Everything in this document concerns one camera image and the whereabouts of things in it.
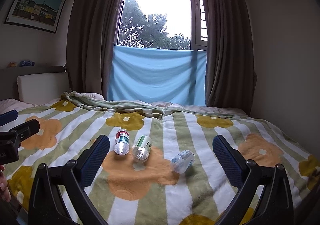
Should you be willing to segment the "person's left hand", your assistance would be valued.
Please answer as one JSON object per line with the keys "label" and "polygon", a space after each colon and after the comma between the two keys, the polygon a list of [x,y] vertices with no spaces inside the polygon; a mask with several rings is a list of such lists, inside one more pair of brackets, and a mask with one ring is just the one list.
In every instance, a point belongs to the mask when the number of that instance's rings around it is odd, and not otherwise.
{"label": "person's left hand", "polygon": [[8,182],[3,172],[5,167],[0,165],[0,195],[3,201],[10,202],[11,194],[8,189]]}

